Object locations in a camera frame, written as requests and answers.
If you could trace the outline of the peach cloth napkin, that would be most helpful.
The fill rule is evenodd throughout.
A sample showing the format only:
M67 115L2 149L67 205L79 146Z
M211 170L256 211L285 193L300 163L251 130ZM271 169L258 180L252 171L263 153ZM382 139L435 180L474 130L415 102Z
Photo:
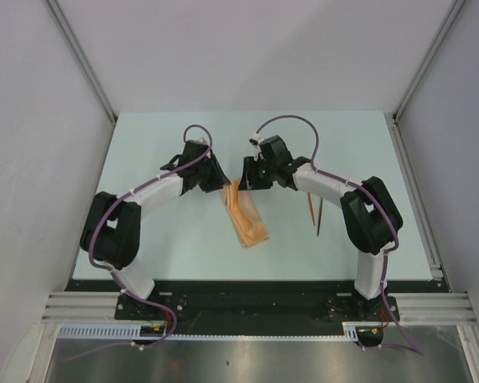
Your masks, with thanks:
M223 201L242 248L269 240L267 228L248 191L239 190L238 179L223 189Z

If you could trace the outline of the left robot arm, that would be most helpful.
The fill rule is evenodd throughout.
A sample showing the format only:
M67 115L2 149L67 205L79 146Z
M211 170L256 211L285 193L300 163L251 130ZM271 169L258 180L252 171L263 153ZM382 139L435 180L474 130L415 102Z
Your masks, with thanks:
M143 218L168 201L198 187L219 191L230 184L211 145L189 140L181 154L160 168L154 179L114 195L105 191L93 197L80 238L80 247L96 268L108 271L126 293L134 296L133 310L150 319L159 313L160 299L152 294L155 282L137 259Z

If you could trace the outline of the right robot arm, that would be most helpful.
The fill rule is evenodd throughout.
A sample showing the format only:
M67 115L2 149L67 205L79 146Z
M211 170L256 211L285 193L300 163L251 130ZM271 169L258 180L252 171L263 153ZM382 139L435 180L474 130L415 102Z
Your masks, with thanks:
M358 249L354 288L359 295L352 300L352 310L358 318L371 320L381 310L378 296L386 288L384 256L398 248L403 224L386 185L375 176L358 184L323 171L306 157L294 158L279 136L264 139L255 133L249 142L255 155L243 159L239 190L265 190L278 184L341 209L348 238Z

